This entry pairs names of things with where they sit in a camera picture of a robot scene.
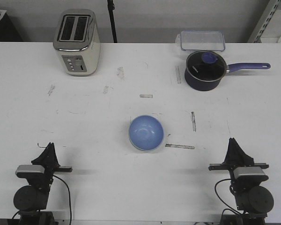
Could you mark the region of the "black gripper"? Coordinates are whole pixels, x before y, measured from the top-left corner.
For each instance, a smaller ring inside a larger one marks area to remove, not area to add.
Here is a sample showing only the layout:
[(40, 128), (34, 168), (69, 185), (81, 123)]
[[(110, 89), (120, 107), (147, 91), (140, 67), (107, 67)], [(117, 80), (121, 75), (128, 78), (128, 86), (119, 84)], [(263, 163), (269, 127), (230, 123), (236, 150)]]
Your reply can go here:
[(45, 172), (44, 175), (41, 177), (35, 177), (35, 178), (28, 178), (28, 184), (31, 185), (34, 188), (49, 188), (53, 182), (53, 175), (56, 172), (61, 173), (71, 173), (72, 167), (71, 166), (60, 166), (55, 146), (53, 142), (48, 143), (48, 145), (45, 147), (44, 151), (37, 157), (36, 159), (32, 160), (31, 163), (33, 165), (49, 165), (50, 164), (50, 157), (49, 153), (51, 151), (51, 165), (52, 167), (44, 167)]
[(242, 148), (239, 146), (235, 138), (229, 138), (228, 148), (224, 162), (221, 164), (209, 164), (208, 169), (210, 171), (228, 171), (230, 178), (233, 182), (238, 185), (260, 185), (261, 180), (256, 180), (253, 178), (248, 179), (238, 179), (236, 180), (233, 174), (234, 169), (238, 167), (260, 167), (263, 171), (269, 168), (267, 163), (254, 163), (254, 159), (247, 155)]

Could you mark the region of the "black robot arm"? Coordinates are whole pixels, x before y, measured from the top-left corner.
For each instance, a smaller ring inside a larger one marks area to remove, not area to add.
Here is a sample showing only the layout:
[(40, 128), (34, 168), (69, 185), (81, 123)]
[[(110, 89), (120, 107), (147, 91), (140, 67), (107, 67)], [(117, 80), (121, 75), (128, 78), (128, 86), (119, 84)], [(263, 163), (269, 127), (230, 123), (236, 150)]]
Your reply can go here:
[(46, 211), (53, 179), (66, 182), (55, 173), (70, 173), (72, 167), (58, 162), (54, 143), (50, 142), (44, 151), (30, 165), (19, 165), (15, 171), (18, 178), (26, 179), (28, 185), (18, 189), (13, 203), (20, 215), (19, 225), (57, 225), (53, 212)]
[(210, 171), (228, 171), (230, 178), (218, 181), (230, 181), (229, 191), (235, 198), (236, 209), (224, 203), (227, 208), (222, 211), (221, 225), (264, 225), (267, 213), (274, 207), (271, 192), (260, 184), (268, 180), (264, 169), (266, 163), (256, 163), (239, 146), (235, 138), (230, 138), (225, 159), (220, 164), (210, 164)]

